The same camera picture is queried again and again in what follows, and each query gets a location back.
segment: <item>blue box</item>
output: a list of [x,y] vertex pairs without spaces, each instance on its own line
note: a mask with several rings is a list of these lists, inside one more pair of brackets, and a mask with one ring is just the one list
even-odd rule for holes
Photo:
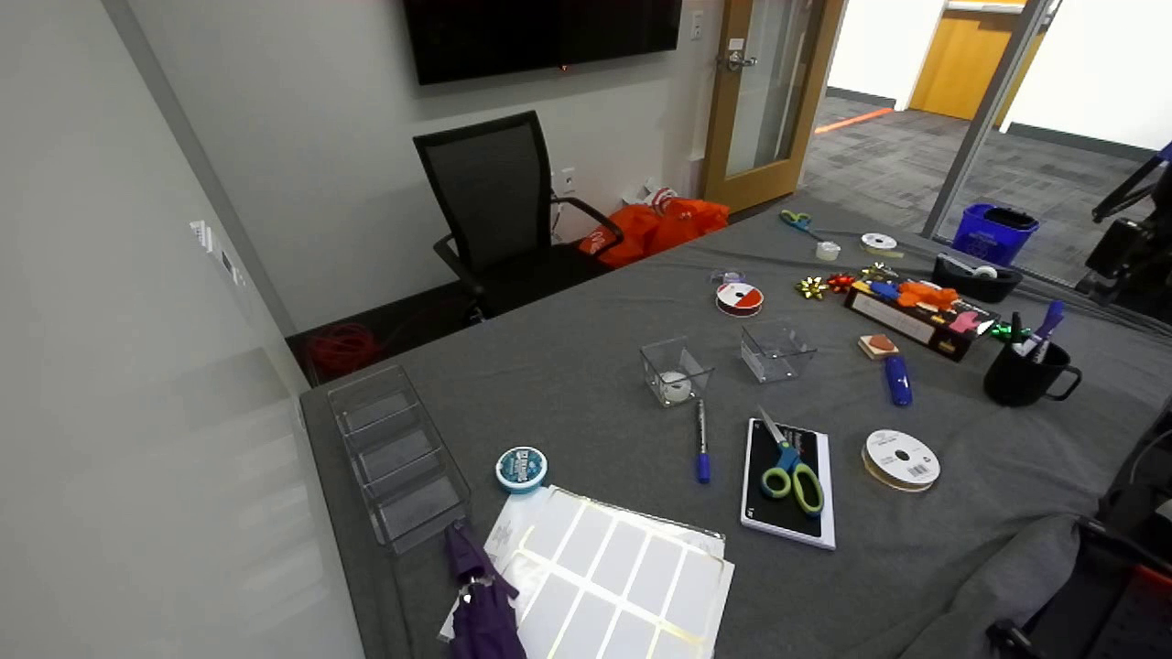
[[1035,219],[1013,208],[969,206],[956,225],[951,250],[987,264],[1009,264],[1035,231]]

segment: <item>doorway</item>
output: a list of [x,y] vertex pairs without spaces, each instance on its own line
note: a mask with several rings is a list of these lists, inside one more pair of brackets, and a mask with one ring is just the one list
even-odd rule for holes
[[733,213],[796,194],[846,0],[730,0],[704,197]]

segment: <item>cup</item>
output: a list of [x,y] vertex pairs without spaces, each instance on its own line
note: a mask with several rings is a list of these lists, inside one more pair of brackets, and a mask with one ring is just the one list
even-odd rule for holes
[[999,349],[984,373],[984,395],[999,405],[1030,405],[1035,400],[1069,400],[1082,379],[1069,355],[1058,344],[1039,339],[1032,350],[1017,350],[1013,344]]

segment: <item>chair backrest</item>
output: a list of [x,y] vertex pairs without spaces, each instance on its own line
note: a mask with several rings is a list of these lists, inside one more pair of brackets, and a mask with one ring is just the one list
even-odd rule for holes
[[549,244],[554,190],[539,114],[418,136],[415,146],[472,269]]

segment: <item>scissors package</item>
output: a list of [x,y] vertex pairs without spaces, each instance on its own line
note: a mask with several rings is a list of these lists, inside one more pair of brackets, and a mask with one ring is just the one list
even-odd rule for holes
[[741,522],[833,549],[830,440],[752,417],[744,428]]

